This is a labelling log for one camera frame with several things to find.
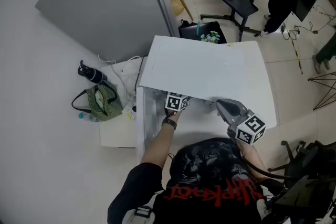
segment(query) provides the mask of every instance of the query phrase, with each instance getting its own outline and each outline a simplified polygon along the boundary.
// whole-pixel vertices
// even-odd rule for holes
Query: black watch strap
[[[176,130],[177,123],[174,122],[173,120],[165,118],[165,119],[162,121],[162,125],[163,125],[163,123],[170,124],[171,126],[174,127],[174,130]]]

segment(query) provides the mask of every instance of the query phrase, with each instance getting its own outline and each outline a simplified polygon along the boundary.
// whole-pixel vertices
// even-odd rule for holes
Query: black chair
[[[300,141],[296,147],[296,156],[294,157],[287,141],[281,141],[281,145],[287,149],[289,163],[276,168],[267,169],[270,173],[285,169],[286,176],[301,178],[305,175],[329,175],[336,176],[336,142],[323,145],[319,141],[306,143]],[[293,180],[285,180],[284,185],[291,188],[295,185]]]

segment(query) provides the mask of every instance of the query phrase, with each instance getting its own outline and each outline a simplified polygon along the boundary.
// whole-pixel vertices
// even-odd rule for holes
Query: white floor
[[[230,14],[230,8],[221,0],[184,1],[193,15],[195,23],[200,20],[200,14]],[[249,17],[246,25],[261,30],[266,23],[264,14],[268,14],[268,0],[255,0],[254,3],[259,11]],[[287,28],[293,29],[294,25],[309,28],[309,22],[312,22],[313,30],[318,30],[329,20],[328,16],[319,13],[319,11],[323,12],[321,8],[330,15],[336,14],[327,0],[317,0],[314,7],[317,5],[320,5],[317,11],[312,9],[303,22],[295,15],[290,15],[286,23]],[[178,25],[181,24],[181,19],[191,21],[186,11],[176,18]],[[214,20],[203,19],[203,22],[212,21]],[[230,21],[217,21],[227,42],[237,42],[237,27]],[[335,30],[329,25],[325,26],[317,35],[302,29],[299,39],[294,43],[300,57],[303,74],[300,72],[292,43],[290,40],[284,40],[280,31],[267,38],[255,38],[252,34],[243,34],[243,41],[256,40],[259,43],[276,104],[278,125],[267,130],[264,138],[256,144],[267,167],[282,165],[287,161],[286,150],[280,145],[282,140],[287,140],[293,150],[300,140],[308,143],[319,140],[323,144],[336,141],[333,122],[336,118],[336,102],[313,111],[314,106],[318,104],[328,89],[307,81],[308,78],[317,76],[312,64],[312,55],[326,44],[334,32]],[[336,71],[335,58],[332,58],[330,65],[331,70],[327,72],[322,68],[323,73]],[[167,161],[163,186],[169,179],[169,166],[170,161]]]

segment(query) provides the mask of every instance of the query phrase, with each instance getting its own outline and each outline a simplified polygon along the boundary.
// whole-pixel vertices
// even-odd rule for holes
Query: white table
[[[116,63],[113,65],[114,70],[126,82],[127,90],[134,93],[134,85],[138,76],[141,59],[134,59],[126,62]],[[124,87],[112,71],[111,66],[101,68],[101,71],[107,75],[108,80],[117,86],[117,92],[120,97],[122,107],[127,104],[124,96]],[[121,114],[111,120],[99,123],[100,143],[102,146],[110,147],[136,147],[136,120],[129,120],[124,114]]]
[[[238,100],[276,126],[272,91],[255,41],[210,44],[155,36],[140,86],[215,102]]]

